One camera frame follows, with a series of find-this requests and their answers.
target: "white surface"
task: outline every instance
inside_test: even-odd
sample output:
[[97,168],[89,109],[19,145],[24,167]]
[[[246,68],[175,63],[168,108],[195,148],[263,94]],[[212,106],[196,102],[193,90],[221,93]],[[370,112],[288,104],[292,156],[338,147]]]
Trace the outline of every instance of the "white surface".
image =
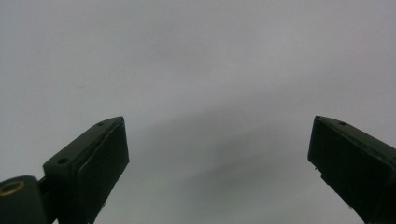
[[0,177],[102,119],[132,162],[95,223],[362,223],[315,115],[396,146],[395,1],[2,1]]

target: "black plastic part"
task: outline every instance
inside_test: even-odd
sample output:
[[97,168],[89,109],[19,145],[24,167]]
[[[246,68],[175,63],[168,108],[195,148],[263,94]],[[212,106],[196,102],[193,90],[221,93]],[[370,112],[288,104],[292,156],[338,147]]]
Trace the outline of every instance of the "black plastic part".
[[0,223],[49,223],[33,176],[19,176],[0,183]]
[[61,224],[93,223],[129,162],[123,117],[92,126],[44,165]]
[[396,150],[349,124],[316,117],[308,160],[365,223],[396,223]]

